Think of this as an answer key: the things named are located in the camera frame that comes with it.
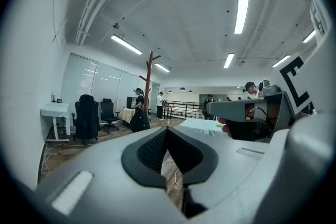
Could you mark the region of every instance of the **desk leg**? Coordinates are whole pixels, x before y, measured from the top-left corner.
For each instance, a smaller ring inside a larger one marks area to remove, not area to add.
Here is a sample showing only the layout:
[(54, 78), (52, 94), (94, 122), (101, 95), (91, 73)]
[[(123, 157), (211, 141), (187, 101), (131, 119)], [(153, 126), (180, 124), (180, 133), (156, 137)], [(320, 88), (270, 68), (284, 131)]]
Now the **desk leg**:
[(65, 119), (66, 127), (67, 127), (67, 135), (70, 135), (70, 119)]
[[(54, 125), (55, 139), (47, 139), (47, 142), (69, 142), (69, 139), (58, 139), (56, 117), (52, 117), (52, 120), (53, 120), (52, 122)], [(69, 124), (67, 123), (67, 129), (68, 129), (68, 126), (69, 126), (69, 134), (70, 134), (70, 120), (69, 120)]]

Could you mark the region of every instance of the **floor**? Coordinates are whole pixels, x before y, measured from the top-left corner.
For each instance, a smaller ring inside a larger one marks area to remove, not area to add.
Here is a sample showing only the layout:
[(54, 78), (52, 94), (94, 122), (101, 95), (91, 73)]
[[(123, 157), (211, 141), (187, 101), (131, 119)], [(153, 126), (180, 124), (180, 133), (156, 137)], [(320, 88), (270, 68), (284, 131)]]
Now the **floor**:
[[(158, 120), (156, 115), (151, 115), (150, 127), (160, 127), (160, 126), (179, 126), (184, 119), (172, 118), (171, 120)], [(115, 129), (110, 129), (110, 133), (107, 133), (107, 128), (103, 128), (99, 132), (98, 141), (91, 140), (88, 145), (83, 145), (81, 140), (73, 141), (70, 137), (69, 142), (65, 143), (55, 143), (47, 142), (44, 161), (41, 169), (41, 180), (45, 177), (51, 175), (58, 167), (66, 163), (68, 160), (74, 158), (76, 155), (80, 154), (86, 148), (90, 147), (93, 144), (101, 143), (106, 140), (122, 137), (128, 134), (132, 134), (132, 131), (126, 125), (118, 126), (119, 131), (114, 131)], [(59, 138), (69, 138), (67, 135), (60, 134), (62, 128), (58, 128)], [(74, 134), (75, 129), (71, 129), (70, 133)], [(52, 130), (48, 138), (54, 138), (54, 131)], [(175, 173), (176, 173), (176, 182), (182, 185), (182, 174), (180, 171), (177, 171), (177, 166), (173, 161), (173, 158), (170, 156), (169, 152), (164, 156), (161, 175), (166, 178), (167, 181), (167, 195), (174, 202), (176, 207), (181, 210), (182, 208), (182, 198), (183, 192), (182, 188), (175, 183)]]

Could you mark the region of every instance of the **white cable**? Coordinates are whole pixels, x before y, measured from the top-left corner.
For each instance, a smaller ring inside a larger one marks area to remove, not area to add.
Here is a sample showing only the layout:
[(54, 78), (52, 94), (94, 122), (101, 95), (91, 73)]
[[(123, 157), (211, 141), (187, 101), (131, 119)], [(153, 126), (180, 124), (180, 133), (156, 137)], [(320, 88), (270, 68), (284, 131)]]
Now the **white cable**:
[(51, 148), (49, 148), (48, 150), (45, 151), (44, 156), (43, 156), (43, 161), (42, 161), (42, 169), (44, 171), (48, 170), (48, 172), (50, 173), (50, 169), (47, 165), (47, 160), (50, 158), (51, 154), (49, 153), (49, 150), (51, 150), (52, 148), (56, 147), (56, 146), (60, 146), (60, 145), (65, 145), (65, 146), (92, 146), (94, 144), (87, 144), (87, 145), (68, 145), (68, 144), (57, 144)]
[(181, 188), (183, 188), (179, 183), (176, 182), (176, 173), (177, 173), (178, 170), (180, 170), (180, 169), (177, 169), (176, 172), (175, 172), (175, 183), (176, 183), (178, 186), (180, 186)]

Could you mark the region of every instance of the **black railing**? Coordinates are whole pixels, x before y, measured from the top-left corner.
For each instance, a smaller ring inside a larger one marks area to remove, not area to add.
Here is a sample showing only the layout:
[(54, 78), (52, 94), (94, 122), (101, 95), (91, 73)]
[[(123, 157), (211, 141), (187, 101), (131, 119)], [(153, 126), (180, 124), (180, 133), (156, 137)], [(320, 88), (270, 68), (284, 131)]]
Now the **black railing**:
[(201, 110), (204, 109), (203, 103), (196, 102), (181, 102), (181, 101), (166, 101), (166, 106), (163, 107), (163, 116), (177, 116), (179, 118), (199, 118), (204, 116)]

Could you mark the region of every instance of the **black cap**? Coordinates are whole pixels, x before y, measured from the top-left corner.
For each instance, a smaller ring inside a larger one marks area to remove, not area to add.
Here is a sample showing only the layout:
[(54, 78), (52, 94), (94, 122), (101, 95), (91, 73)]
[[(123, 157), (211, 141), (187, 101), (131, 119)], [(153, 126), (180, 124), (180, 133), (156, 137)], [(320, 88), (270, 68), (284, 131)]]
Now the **black cap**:
[(245, 84), (245, 89), (248, 90), (248, 88), (250, 88), (251, 86), (255, 87), (254, 82), (249, 81), (248, 83)]

